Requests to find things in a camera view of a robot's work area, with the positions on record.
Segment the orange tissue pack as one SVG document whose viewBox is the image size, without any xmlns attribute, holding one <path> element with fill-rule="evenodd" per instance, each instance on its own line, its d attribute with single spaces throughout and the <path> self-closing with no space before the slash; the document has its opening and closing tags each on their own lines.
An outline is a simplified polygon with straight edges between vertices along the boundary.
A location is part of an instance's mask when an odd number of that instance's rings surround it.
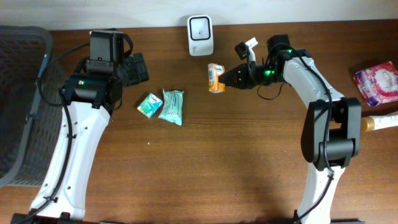
<svg viewBox="0 0 398 224">
<path fill-rule="evenodd" d="M 225 68 L 223 65 L 216 63 L 208 64 L 208 88 L 212 93 L 225 92 L 225 84 L 219 82 L 219 76 L 224 74 Z"/>
</svg>

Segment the small teal tissue pack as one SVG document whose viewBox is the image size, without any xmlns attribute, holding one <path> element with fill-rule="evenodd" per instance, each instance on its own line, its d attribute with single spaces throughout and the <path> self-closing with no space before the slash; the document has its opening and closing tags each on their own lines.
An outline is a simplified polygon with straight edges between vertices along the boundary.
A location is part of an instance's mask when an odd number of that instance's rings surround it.
<svg viewBox="0 0 398 224">
<path fill-rule="evenodd" d="M 163 101 L 159 97 L 153 93 L 149 93 L 144 101 L 137 107 L 137 110 L 147 118 L 151 118 L 162 105 Z"/>
</svg>

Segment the teal wet wipes pack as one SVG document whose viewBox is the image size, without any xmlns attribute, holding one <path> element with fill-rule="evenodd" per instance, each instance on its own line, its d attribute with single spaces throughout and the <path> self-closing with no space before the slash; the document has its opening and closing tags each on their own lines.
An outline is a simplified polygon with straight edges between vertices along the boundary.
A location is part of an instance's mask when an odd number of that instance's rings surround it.
<svg viewBox="0 0 398 224">
<path fill-rule="evenodd" d="M 182 106 L 183 106 L 184 91 L 163 90 L 164 105 L 158 118 L 175 123 L 179 126 L 182 125 Z"/>
</svg>

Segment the white bottle with cork cap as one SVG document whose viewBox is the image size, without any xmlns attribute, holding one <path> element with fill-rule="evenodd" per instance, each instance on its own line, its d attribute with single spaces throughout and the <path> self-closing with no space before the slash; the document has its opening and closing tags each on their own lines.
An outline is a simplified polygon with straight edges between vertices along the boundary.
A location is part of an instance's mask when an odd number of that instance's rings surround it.
<svg viewBox="0 0 398 224">
<path fill-rule="evenodd" d="M 367 116 L 361 118 L 362 131 L 374 131 L 397 126 L 397 112 L 382 116 Z"/>
</svg>

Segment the red purple tissue pack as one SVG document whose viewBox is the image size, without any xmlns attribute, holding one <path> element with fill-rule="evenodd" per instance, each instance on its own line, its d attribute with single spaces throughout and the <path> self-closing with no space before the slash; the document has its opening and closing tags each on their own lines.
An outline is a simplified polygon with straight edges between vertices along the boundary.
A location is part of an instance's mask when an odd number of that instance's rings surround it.
<svg viewBox="0 0 398 224">
<path fill-rule="evenodd" d="M 397 101 L 397 69 L 391 61 L 359 71 L 353 79 L 369 106 Z"/>
</svg>

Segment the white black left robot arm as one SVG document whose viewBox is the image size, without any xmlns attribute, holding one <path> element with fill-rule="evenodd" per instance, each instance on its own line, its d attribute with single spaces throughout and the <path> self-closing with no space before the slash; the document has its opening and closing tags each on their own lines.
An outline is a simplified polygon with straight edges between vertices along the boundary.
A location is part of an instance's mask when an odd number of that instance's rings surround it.
<svg viewBox="0 0 398 224">
<path fill-rule="evenodd" d="M 12 223 L 78 223 L 96 149 L 123 90 L 149 79 L 142 53 L 115 61 L 83 59 L 60 89 L 62 122 L 49 169 L 27 214 Z"/>
</svg>

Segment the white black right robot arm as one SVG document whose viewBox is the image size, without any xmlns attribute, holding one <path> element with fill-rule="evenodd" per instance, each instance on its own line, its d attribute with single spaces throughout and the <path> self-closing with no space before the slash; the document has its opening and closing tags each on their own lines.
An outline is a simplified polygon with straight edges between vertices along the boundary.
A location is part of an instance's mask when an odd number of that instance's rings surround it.
<svg viewBox="0 0 398 224">
<path fill-rule="evenodd" d="M 245 90 L 273 83 L 289 84 L 307 108 L 301 150 L 308 164 L 305 190 L 293 223 L 331 223 L 336 187 L 359 152 L 361 105 L 335 90 L 318 71 L 306 49 L 291 46 L 287 34 L 267 40 L 268 55 L 257 64 L 255 38 L 235 51 L 243 63 L 220 75 L 219 82 Z"/>
</svg>

